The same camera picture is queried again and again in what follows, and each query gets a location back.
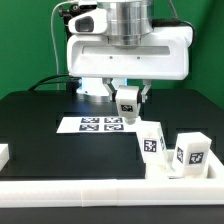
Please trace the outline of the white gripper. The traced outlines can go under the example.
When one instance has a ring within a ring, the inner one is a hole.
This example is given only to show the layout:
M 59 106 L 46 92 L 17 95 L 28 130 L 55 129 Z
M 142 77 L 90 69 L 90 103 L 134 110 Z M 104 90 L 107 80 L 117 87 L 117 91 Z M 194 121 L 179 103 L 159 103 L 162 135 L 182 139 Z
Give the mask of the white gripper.
M 145 103 L 151 80 L 183 80 L 188 75 L 191 43 L 187 26 L 155 28 L 137 47 L 111 46 L 103 35 L 73 35 L 67 44 L 67 67 L 72 76 L 103 78 L 112 102 L 112 78 L 145 79 L 138 95 L 138 102 Z

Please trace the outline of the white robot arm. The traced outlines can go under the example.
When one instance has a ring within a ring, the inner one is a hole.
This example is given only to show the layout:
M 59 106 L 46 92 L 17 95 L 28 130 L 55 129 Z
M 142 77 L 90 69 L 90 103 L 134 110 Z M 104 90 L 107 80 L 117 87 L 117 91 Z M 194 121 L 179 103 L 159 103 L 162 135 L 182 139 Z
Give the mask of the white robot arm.
M 189 73 L 193 29 L 180 20 L 155 20 L 153 0 L 79 0 L 92 9 L 68 22 L 69 75 L 77 94 L 94 102 L 145 100 L 153 80 Z

